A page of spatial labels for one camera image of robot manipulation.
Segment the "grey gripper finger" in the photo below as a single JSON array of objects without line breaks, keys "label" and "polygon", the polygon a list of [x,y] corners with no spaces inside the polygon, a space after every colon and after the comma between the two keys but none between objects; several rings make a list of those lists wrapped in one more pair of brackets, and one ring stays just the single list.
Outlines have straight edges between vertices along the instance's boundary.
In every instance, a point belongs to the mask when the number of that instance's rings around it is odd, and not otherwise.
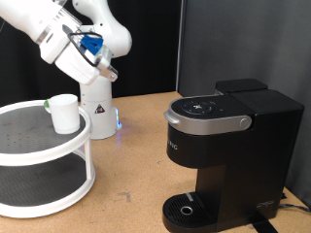
[{"label": "grey gripper finger", "polygon": [[113,66],[109,66],[107,69],[103,70],[100,75],[114,82],[118,78],[119,72]]}]

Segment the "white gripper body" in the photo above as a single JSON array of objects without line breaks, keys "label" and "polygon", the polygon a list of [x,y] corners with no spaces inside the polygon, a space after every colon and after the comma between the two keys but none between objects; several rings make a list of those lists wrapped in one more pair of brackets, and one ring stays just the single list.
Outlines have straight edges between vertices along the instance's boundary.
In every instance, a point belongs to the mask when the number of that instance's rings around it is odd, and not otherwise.
[{"label": "white gripper body", "polygon": [[91,84],[99,76],[99,70],[91,66],[72,43],[61,43],[54,51],[56,67],[78,83]]}]

